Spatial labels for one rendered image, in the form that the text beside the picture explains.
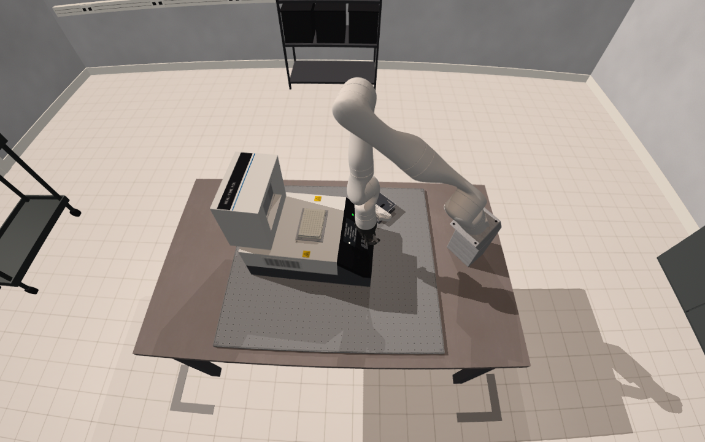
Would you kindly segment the dark grey rectangular frame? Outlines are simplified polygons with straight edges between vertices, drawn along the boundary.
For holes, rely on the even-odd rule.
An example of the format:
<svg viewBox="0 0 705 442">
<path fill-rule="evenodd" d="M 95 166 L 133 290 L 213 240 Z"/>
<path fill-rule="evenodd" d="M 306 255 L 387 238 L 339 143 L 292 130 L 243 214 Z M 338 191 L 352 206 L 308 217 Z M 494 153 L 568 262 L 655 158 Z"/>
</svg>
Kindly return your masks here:
<svg viewBox="0 0 705 442">
<path fill-rule="evenodd" d="M 380 207 L 382 207 L 382 209 L 386 210 L 386 212 L 389 212 L 390 214 L 395 210 L 394 207 L 396 205 L 395 203 L 393 203 L 393 201 L 386 198 L 386 196 L 384 196 L 382 193 L 379 193 L 379 198 L 378 198 L 376 204 L 379 205 Z M 381 223 L 381 222 L 382 222 L 382 220 L 380 221 L 377 218 L 377 223 Z"/>
</svg>

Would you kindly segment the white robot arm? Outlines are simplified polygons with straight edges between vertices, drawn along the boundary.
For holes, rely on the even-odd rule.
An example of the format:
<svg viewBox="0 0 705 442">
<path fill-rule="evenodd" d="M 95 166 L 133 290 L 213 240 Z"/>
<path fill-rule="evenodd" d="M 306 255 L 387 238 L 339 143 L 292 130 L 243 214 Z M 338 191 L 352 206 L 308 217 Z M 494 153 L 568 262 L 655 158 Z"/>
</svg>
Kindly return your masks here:
<svg viewBox="0 0 705 442">
<path fill-rule="evenodd" d="M 336 122 L 350 131 L 347 195 L 355 205 L 356 226 L 370 230 L 377 218 L 391 220 L 391 214 L 376 204 L 380 184 L 374 177 L 375 148 L 413 180 L 458 187 L 444 204 L 445 212 L 458 224 L 465 225 L 459 224 L 468 233 L 482 234 L 490 226 L 483 211 L 487 204 L 485 196 L 420 137 L 394 130 L 382 122 L 374 113 L 376 101 L 374 85 L 355 77 L 346 81 L 332 106 Z"/>
</svg>

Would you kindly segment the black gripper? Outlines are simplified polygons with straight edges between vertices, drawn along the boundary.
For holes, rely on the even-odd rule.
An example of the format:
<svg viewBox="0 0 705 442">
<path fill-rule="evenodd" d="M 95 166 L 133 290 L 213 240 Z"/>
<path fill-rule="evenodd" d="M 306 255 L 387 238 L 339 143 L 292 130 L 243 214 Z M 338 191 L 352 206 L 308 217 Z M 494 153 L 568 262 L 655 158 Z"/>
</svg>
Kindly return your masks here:
<svg viewBox="0 0 705 442">
<path fill-rule="evenodd" d="M 361 233 L 360 236 L 363 236 L 364 244 L 366 246 L 369 246 L 370 244 L 377 244 L 380 241 L 379 238 L 376 238 L 376 233 L 375 233 L 377 223 L 375 224 L 374 228 L 371 228 L 370 230 L 360 229 L 356 226 L 356 223 L 354 223 L 354 225 L 356 227 L 356 230 L 358 230 L 358 232 Z"/>
</svg>

